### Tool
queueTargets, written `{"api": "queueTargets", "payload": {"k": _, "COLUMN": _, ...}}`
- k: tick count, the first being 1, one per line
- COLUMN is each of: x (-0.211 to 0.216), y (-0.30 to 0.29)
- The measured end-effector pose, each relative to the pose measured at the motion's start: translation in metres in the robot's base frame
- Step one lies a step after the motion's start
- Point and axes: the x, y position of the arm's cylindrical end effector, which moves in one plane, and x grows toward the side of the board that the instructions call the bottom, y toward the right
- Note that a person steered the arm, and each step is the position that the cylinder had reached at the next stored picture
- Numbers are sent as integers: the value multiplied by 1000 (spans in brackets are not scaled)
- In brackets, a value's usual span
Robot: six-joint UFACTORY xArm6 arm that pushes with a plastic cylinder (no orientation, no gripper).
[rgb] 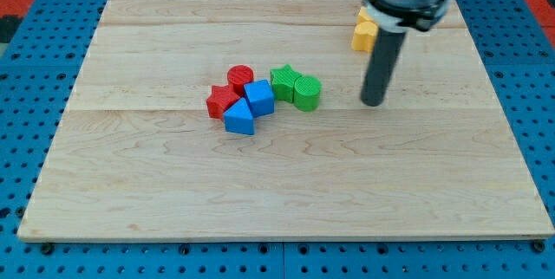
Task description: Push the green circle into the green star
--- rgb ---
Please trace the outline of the yellow block behind arm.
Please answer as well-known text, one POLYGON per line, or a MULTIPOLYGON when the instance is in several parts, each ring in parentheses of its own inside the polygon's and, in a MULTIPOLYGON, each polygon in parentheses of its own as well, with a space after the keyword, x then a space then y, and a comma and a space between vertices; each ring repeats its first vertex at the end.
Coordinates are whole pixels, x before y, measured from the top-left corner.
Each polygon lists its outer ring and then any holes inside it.
POLYGON ((375 23, 374 19, 369 15, 367 8, 362 6, 357 15, 356 24, 360 23, 375 23))

